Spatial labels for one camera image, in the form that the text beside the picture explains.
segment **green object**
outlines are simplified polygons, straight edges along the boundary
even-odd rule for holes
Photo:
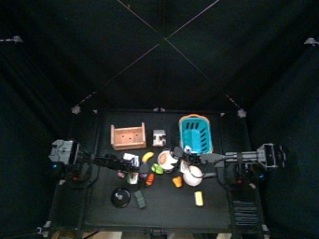
[[[164,173],[164,170],[162,170],[162,168],[160,167],[160,165],[158,164],[153,164],[152,165],[152,171],[157,174],[157,175],[161,175],[162,173]]]

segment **orange object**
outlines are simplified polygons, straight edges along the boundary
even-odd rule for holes
[[[145,187],[150,187],[154,181],[154,174],[149,174],[148,177],[145,178]]]
[[[182,186],[181,176],[176,176],[176,177],[173,178],[173,183],[174,183],[176,188],[180,188],[180,187]]]

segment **toy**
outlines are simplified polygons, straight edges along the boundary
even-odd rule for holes
[[[154,174],[149,174],[146,179],[145,179],[145,187],[150,187],[153,185],[153,181],[154,181]]]
[[[165,145],[164,130],[153,130],[153,147],[162,147]]]

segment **black enclosure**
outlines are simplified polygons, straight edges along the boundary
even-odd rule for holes
[[[288,149],[260,191],[272,237],[317,238],[317,12],[306,0],[2,0],[0,235],[46,222],[46,155],[77,120],[158,107],[244,109],[249,147]]]

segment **yellow object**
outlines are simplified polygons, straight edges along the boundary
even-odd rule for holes
[[[194,193],[194,201],[196,201],[196,205],[197,206],[202,206],[204,205],[201,191],[196,191],[196,193]]]
[[[181,176],[176,176],[172,180],[173,180],[176,188],[180,188],[182,186],[182,178],[181,178]]]
[[[153,152],[146,152],[146,153],[142,155],[141,162],[146,162],[153,156],[154,156],[154,153],[153,153]]]

